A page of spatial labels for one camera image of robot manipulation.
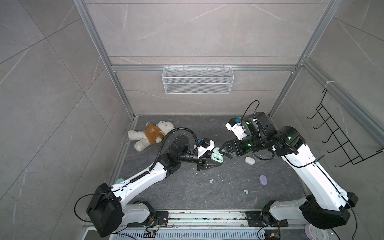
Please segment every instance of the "white mesh basket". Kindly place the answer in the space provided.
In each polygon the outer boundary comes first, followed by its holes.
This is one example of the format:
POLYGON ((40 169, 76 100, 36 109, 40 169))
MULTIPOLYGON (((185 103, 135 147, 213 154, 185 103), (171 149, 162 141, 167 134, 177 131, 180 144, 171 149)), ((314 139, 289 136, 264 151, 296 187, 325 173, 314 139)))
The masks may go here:
POLYGON ((167 94, 230 93, 233 71, 225 66, 165 67, 162 80, 167 94))

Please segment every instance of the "white teddy bear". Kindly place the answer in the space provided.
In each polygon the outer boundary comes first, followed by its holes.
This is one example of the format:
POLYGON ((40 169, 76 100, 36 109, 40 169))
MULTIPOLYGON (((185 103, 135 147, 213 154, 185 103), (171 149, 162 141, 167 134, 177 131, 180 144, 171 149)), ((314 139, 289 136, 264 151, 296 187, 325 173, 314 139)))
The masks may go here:
POLYGON ((148 122, 147 129, 144 131, 128 131, 128 138, 130 140, 139 140, 135 143, 134 147, 138 152, 141 152, 149 145, 161 142, 172 129, 174 127, 171 122, 160 121, 156 126, 148 122))

